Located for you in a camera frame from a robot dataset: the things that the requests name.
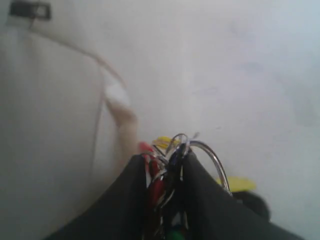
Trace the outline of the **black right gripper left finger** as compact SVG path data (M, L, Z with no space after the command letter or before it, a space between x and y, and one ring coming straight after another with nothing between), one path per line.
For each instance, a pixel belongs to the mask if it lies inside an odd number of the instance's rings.
M146 195L145 159L134 155L93 205L47 239L140 240Z

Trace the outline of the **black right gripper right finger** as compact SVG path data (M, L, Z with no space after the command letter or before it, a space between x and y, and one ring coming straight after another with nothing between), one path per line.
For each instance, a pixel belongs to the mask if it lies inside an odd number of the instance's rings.
M183 160L183 199L192 240L301 239L238 203L193 152Z

